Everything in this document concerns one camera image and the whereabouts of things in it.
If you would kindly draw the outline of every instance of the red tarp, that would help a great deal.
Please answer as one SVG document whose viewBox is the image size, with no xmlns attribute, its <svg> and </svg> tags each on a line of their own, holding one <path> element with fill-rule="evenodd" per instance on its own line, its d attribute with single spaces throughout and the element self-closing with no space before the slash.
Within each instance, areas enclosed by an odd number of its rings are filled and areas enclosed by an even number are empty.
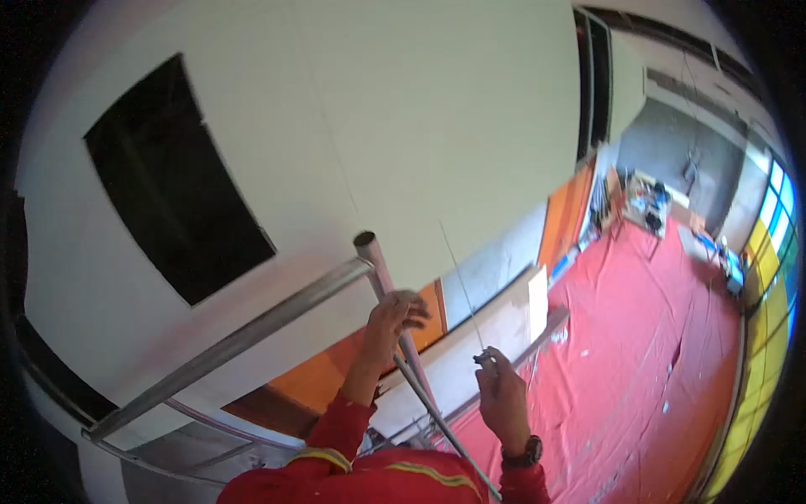
<svg viewBox="0 0 806 504">
<path fill-rule="evenodd" d="M 549 305 L 571 312 L 567 340 L 520 369 L 556 502 L 680 502 L 729 407 L 739 313 L 723 282 L 708 288 L 718 271 L 686 255 L 671 218 L 651 261 L 654 237 L 623 226 L 552 287 Z M 453 427 L 498 481 L 500 445 L 478 409 Z"/>
</svg>

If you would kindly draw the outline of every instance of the scaffolding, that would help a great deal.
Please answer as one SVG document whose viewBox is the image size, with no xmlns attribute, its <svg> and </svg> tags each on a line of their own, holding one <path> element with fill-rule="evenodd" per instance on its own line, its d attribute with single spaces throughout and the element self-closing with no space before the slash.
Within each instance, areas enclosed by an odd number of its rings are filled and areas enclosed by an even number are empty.
<svg viewBox="0 0 806 504">
<path fill-rule="evenodd" d="M 82 429 L 81 435 L 99 448 L 122 460 L 126 460 L 139 467 L 164 476 L 182 481 L 223 487 L 226 484 L 225 481 L 216 481 L 209 478 L 193 476 L 192 473 L 248 452 L 260 445 L 278 448 L 291 447 L 219 422 L 177 401 L 173 396 L 364 277 L 369 280 L 379 300 L 387 293 L 393 291 L 394 286 L 392 284 L 392 278 L 386 269 L 383 254 L 380 251 L 380 244 L 375 234 L 370 231 L 362 232 L 355 237 L 353 244 L 357 251 L 357 257 L 337 266 L 252 321 L 244 324 L 241 328 L 195 356 L 189 362 L 183 364 L 152 387 L 142 392 L 137 398 L 133 399 L 125 406 L 112 411 L 98 422 L 94 422 L 90 415 L 82 411 L 75 402 L 70 400 L 70 398 L 53 384 L 41 370 L 33 367 L 31 369 L 32 374 L 35 375 L 38 379 L 37 381 L 39 381 L 50 394 L 53 394 L 59 400 L 58 402 L 62 407 L 73 410 L 86 420 L 88 427 Z M 434 396 L 431 393 L 426 379 L 426 374 L 420 363 L 417 348 L 408 331 L 404 331 L 401 334 L 399 344 L 402 356 L 395 354 L 394 361 L 401 370 L 403 377 L 411 385 L 420 401 L 422 401 L 423 406 L 425 406 L 434 424 L 439 427 L 445 438 L 453 445 L 456 452 L 471 462 L 480 478 L 487 484 L 490 494 L 496 500 L 500 501 L 501 495 L 498 493 L 495 486 L 487 475 L 484 474 L 484 471 L 482 471 L 476 462 L 468 455 L 467 450 L 465 450 L 464 446 L 456 439 L 453 431 L 448 427 L 445 419 L 437 409 Z M 213 429 L 233 435 L 247 442 L 237 448 L 233 448 L 208 460 L 203 460 L 181 471 L 173 472 L 151 464 L 105 441 L 106 437 L 119 431 L 159 404 L 165 404 L 207 427 L 212 427 Z"/>
</svg>

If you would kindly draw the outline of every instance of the cable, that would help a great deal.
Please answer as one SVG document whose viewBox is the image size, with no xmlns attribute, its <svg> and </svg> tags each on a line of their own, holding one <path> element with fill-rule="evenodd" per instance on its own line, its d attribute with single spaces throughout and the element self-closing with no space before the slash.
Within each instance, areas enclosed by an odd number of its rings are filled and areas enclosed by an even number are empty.
<svg viewBox="0 0 806 504">
<path fill-rule="evenodd" d="M 692 86 L 694 87 L 694 96 L 695 98 L 698 98 L 700 96 L 700 91 L 697 89 L 697 83 L 694 79 L 694 73 L 692 72 L 692 67 L 688 65 L 688 55 L 685 51 L 683 51 L 683 63 L 685 63 L 686 69 L 688 70 L 688 76 L 692 79 Z M 683 84 L 683 67 L 680 67 L 680 83 Z M 697 167 L 697 163 L 699 162 L 697 156 L 697 141 L 700 136 L 700 118 L 697 117 L 697 113 L 694 110 L 694 107 L 692 106 L 691 102 L 688 101 L 688 96 L 686 96 L 686 90 L 683 89 L 682 91 L 683 91 L 682 93 L 683 99 L 686 101 L 688 110 L 692 113 L 692 116 L 694 117 L 694 139 L 692 140 L 692 146 L 690 147 L 687 155 L 688 163 L 690 165 L 694 165 L 695 170 L 691 184 L 688 187 L 688 191 L 686 191 L 686 196 L 691 197 L 694 185 L 696 184 L 698 179 L 697 172 L 699 171 L 699 167 Z"/>
<path fill-rule="evenodd" d="M 688 57 L 685 51 L 683 51 L 683 63 L 685 63 L 686 69 L 688 70 L 688 76 L 692 78 L 692 86 L 694 87 L 694 96 L 699 97 L 700 91 L 697 89 L 697 83 L 694 80 L 694 73 L 692 73 L 692 67 L 688 65 Z M 683 82 L 683 67 L 680 67 L 680 82 L 681 83 Z M 697 137 L 700 134 L 700 118 L 697 117 L 697 113 L 695 112 L 692 103 L 688 101 L 688 96 L 686 96 L 685 90 L 683 90 L 683 99 L 686 101 L 686 105 L 688 106 L 688 109 L 691 111 L 692 116 L 694 116 L 694 121 L 696 122 L 694 126 L 694 140 L 693 140 L 694 144 L 691 149 L 693 155 L 694 151 L 697 149 L 697 140 L 698 140 Z"/>
</svg>

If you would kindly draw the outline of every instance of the reflective stripe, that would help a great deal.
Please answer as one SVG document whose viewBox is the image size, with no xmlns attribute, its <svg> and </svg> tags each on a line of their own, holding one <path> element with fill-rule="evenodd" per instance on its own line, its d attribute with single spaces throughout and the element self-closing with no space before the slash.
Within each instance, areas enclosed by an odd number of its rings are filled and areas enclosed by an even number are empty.
<svg viewBox="0 0 806 504">
<path fill-rule="evenodd" d="M 333 448 L 303 448 L 289 460 L 285 465 L 289 465 L 299 459 L 323 459 L 341 468 L 345 474 L 352 472 L 352 464 L 341 454 L 339 450 Z"/>
<path fill-rule="evenodd" d="M 398 462 L 397 464 L 387 465 L 387 469 L 395 469 L 397 471 L 406 471 L 407 473 L 417 473 L 417 474 L 425 474 L 426 476 L 434 479 L 438 483 L 445 485 L 445 486 L 469 486 L 476 492 L 476 496 L 479 498 L 480 501 L 484 501 L 481 498 L 481 494 L 479 493 L 479 489 L 476 488 L 476 485 L 463 474 L 458 474 L 456 476 L 445 476 L 444 474 L 440 474 L 437 472 L 436 469 L 428 467 L 427 465 L 420 465 L 420 464 L 412 464 L 411 462 Z"/>
</svg>

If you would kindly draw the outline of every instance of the white ceiling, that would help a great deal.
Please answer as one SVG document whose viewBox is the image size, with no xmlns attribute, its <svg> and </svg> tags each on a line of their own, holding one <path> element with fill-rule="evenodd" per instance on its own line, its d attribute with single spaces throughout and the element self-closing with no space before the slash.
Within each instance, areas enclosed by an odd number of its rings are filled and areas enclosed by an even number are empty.
<svg viewBox="0 0 806 504">
<path fill-rule="evenodd" d="M 53 351 L 123 404 L 354 254 L 377 233 L 422 288 L 573 171 L 579 68 L 570 4 L 97 2 L 55 62 L 23 140 L 26 309 Z M 191 309 L 106 197 L 82 137 L 176 52 L 219 154 L 277 256 Z M 214 410 L 359 327 L 364 282 L 181 398 Z M 186 421 L 156 411 L 137 444 Z"/>
</svg>

